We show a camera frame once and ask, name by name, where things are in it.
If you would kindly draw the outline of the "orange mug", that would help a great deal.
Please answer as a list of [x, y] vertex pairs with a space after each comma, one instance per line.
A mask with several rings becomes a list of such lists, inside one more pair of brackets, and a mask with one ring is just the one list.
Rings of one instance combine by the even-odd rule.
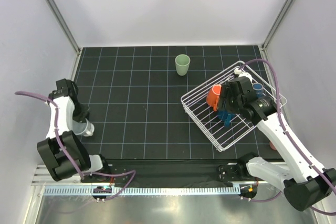
[[214, 111], [218, 110], [219, 97], [221, 94], [222, 86], [216, 84], [212, 86], [207, 94], [206, 103], [213, 108]]

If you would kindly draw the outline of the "blue mug cream inside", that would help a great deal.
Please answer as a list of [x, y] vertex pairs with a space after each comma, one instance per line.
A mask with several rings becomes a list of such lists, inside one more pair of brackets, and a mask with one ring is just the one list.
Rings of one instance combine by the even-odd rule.
[[231, 120], [236, 116], [235, 113], [226, 110], [218, 110], [217, 117], [224, 123], [224, 127], [229, 127]]

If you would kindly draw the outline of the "dark blue cup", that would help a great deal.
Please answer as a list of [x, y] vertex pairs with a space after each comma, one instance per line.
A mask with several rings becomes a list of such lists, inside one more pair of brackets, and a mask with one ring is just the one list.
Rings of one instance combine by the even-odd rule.
[[261, 83], [253, 83], [253, 89], [255, 90], [257, 97], [264, 96], [264, 86]]

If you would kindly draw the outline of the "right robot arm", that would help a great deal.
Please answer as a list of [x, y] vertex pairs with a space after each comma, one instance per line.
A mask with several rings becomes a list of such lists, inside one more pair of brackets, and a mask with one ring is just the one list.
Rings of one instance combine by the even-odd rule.
[[221, 85], [219, 106], [239, 114], [257, 127], [274, 145], [288, 169], [265, 161], [255, 153], [237, 160], [242, 180], [260, 178], [284, 193], [288, 203], [304, 211], [335, 192], [335, 169], [326, 169], [286, 125], [279, 105], [269, 95], [257, 96], [247, 77], [236, 77]]

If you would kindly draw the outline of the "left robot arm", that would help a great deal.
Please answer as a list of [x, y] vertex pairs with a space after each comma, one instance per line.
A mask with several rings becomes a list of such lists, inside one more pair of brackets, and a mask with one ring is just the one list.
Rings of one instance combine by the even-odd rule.
[[51, 119], [46, 139], [37, 143], [46, 168], [56, 182], [77, 174], [76, 166], [99, 182], [108, 181], [111, 169], [106, 159], [101, 154], [90, 155], [79, 139], [95, 132], [89, 121], [90, 107], [78, 101], [78, 87], [72, 80], [58, 80], [56, 87], [48, 95]]

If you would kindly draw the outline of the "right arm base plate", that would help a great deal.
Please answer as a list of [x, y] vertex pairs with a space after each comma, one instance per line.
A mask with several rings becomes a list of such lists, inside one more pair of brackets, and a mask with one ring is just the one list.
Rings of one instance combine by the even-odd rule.
[[225, 183], [239, 181], [237, 165], [226, 164], [219, 165], [217, 168], [219, 180]]

